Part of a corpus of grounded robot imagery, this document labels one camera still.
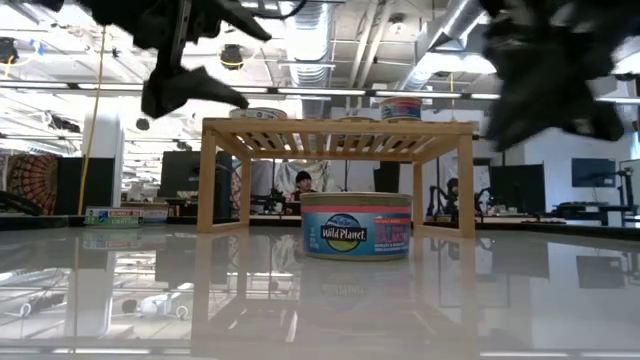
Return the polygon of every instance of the exposed ductwork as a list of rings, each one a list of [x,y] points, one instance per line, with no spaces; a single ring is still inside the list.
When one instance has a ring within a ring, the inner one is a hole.
[[[478,0],[451,0],[447,12],[433,25],[436,31],[423,32],[416,41],[416,66],[398,84],[399,90],[421,90],[431,78],[429,53],[434,50],[463,51],[467,35],[476,26],[484,9]]]
[[[283,7],[291,9],[295,3],[284,5]],[[289,67],[293,86],[329,86],[331,69],[326,65],[310,65],[309,62],[320,63],[328,60],[332,16],[333,5],[309,2],[295,17],[287,20],[287,30],[291,37],[291,41],[288,41],[287,56],[289,60],[305,62],[305,65]],[[324,101],[302,100],[302,116],[305,119],[321,118],[323,112]]]

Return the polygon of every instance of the blue label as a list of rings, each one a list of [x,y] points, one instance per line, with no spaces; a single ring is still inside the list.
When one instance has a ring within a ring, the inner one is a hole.
[[[412,117],[422,118],[420,107],[411,106],[412,104],[387,104],[383,105],[381,112],[383,119],[391,119],[396,117]]]
[[[309,253],[376,256],[409,250],[410,214],[305,213],[303,222]]]

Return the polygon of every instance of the tuna can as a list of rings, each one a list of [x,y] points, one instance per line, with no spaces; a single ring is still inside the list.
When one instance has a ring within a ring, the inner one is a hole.
[[[249,109],[236,108],[229,112],[229,117],[232,119],[286,119],[287,113],[282,110],[264,107]]]
[[[309,193],[300,197],[305,254],[335,260],[401,259],[409,252],[411,196]]]
[[[422,120],[422,100],[396,97],[380,102],[380,118],[390,120]]]

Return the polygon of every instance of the ceiling duct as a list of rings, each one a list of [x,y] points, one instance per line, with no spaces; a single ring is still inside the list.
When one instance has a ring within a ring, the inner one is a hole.
[[[283,12],[291,11],[297,3],[283,4]],[[293,18],[287,19],[289,41],[287,57],[289,60],[304,62],[304,65],[292,65],[293,86],[305,88],[326,88],[329,86],[331,69],[323,63],[329,57],[329,40],[333,5],[309,2]],[[305,119],[322,118],[324,101],[302,100],[302,116]]]
[[[640,59],[640,36],[627,38],[613,54],[616,74],[640,73],[638,59]]]
[[[447,12],[433,22],[436,31],[423,31],[415,44],[416,66],[399,83],[399,90],[421,90],[431,78],[427,71],[429,53],[435,50],[463,51],[467,35],[481,19],[484,9],[478,0],[451,0]]]

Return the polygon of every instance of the wooden slat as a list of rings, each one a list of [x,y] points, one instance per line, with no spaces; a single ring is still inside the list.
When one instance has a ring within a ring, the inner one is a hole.
[[[429,135],[423,136],[415,144],[411,145],[409,147],[409,149],[407,149],[407,153],[411,154],[411,153],[414,153],[417,150],[420,150],[420,148],[423,147],[424,144],[428,143],[431,140],[433,140],[433,136],[429,136]]]
[[[402,141],[404,139],[404,136],[392,136],[387,140],[387,143],[384,144],[384,146],[382,147],[382,150],[380,150],[381,153],[385,154],[387,152],[389,152],[391,149],[393,149],[393,146],[395,144],[397,144],[398,142]]]
[[[293,136],[292,133],[284,133],[284,138],[287,139],[287,143],[289,144],[289,147],[291,148],[291,152],[294,154],[298,153],[298,144],[296,143],[296,138]]]
[[[411,145],[411,143],[416,142],[418,140],[420,140],[419,136],[406,137],[403,142],[398,144],[398,146],[396,146],[396,148],[391,150],[391,151],[394,152],[394,153],[400,153],[400,152],[402,152],[402,150],[408,148]]]
[[[253,151],[260,151],[260,145],[258,145],[258,143],[256,143],[253,138],[249,136],[249,134],[238,133],[237,135],[240,136],[240,138],[244,140],[245,145],[250,146]]]
[[[274,151],[273,146],[269,145],[269,140],[267,140],[261,132],[252,132],[251,135],[253,138],[260,143],[261,147],[265,150]]]
[[[342,152],[348,154],[351,152],[351,147],[353,143],[356,141],[357,135],[347,135],[347,138],[344,140],[344,146],[342,147]]]
[[[311,142],[309,142],[309,134],[300,134],[300,140],[302,141],[302,149],[305,154],[311,154]]]
[[[338,138],[340,135],[331,134],[331,140],[329,144],[329,152],[335,154],[338,151]]]
[[[374,122],[255,120],[255,119],[205,119],[203,129],[219,132],[278,132],[278,133],[335,133],[387,134],[387,135],[472,135],[472,122],[407,122],[401,125]]]
[[[380,144],[387,138],[387,135],[378,135],[375,140],[373,140],[373,144],[369,147],[369,153],[374,153],[380,147]]]
[[[213,132],[216,143],[237,158],[251,157],[251,150],[242,141],[238,140],[235,134]]]
[[[358,146],[356,147],[356,152],[360,153],[367,146],[367,143],[371,140],[371,135],[360,135],[358,139]]]
[[[276,133],[267,133],[267,138],[269,140],[271,140],[271,142],[275,146],[276,150],[278,150],[278,151],[285,151],[286,150],[284,148],[284,144],[282,143],[282,140],[280,140],[280,135],[278,135]]]
[[[407,154],[382,154],[379,152],[376,153],[368,153],[361,152],[355,153],[351,152],[348,154],[344,154],[342,152],[330,153],[325,152],[324,154],[316,154],[313,152],[310,153],[297,153],[293,154],[289,151],[278,152],[278,151],[262,151],[255,153],[254,158],[258,159],[305,159],[305,160],[377,160],[377,161],[409,161],[407,159]]]
[[[419,153],[415,154],[413,161],[422,164],[453,151],[457,147],[458,139],[456,136],[442,136],[430,142]]]
[[[316,152],[324,154],[324,134],[316,133]]]

